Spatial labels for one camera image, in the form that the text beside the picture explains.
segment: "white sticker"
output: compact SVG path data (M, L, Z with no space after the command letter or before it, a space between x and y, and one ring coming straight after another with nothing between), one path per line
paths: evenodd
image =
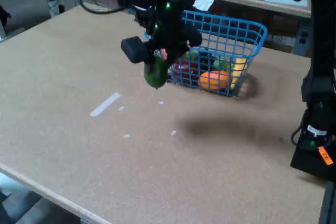
M112 103L114 103L117 99L120 98L121 95L118 93L114 93L110 97L108 97L101 105L99 105L95 110L91 112L92 117L96 117L97 115L100 115L105 109L108 108Z
M313 133L315 135L319 135L319 136L325 136L327 134L326 131L319 131L319 130L313 128L310 125L308 125L308 131L310 131L311 133Z

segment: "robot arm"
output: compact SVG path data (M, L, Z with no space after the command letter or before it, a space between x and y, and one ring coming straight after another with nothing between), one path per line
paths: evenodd
M301 87L307 103L299 128L293 133L296 145L291 166L336 182L336 82L335 17L336 0L311 0L311 67ZM293 138L300 132L299 141Z

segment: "orange label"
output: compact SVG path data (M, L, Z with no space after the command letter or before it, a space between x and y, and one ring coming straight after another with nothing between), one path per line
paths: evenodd
M327 165L332 165L334 162L331 160L329 154L323 146L319 147L319 152Z

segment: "wooden table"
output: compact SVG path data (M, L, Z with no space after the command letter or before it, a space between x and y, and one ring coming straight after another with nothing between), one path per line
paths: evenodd
M262 49L250 99L155 90L133 19L75 8L0 44L0 171L92 223L317 223L325 185L289 166L309 60Z
M237 3L241 5L256 7L265 10L271 10L273 12L283 13L294 15L303 18L310 18L311 17L311 6L310 0L309 5L307 7L298 6L298 5L289 5L289 4L279 4L274 2L268 2L263 0L222 0L231 3Z

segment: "green fruit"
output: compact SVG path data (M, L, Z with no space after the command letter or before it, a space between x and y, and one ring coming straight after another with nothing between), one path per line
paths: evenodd
M188 51L183 56L182 59L187 59L190 61L196 61L197 60L198 53L195 51Z
M229 70L230 63L228 61L221 61L220 67L219 67L219 59L216 59L213 68L216 70Z
M168 66L159 56L155 56L155 63L145 64L144 76L146 82L153 88L162 87L168 79Z

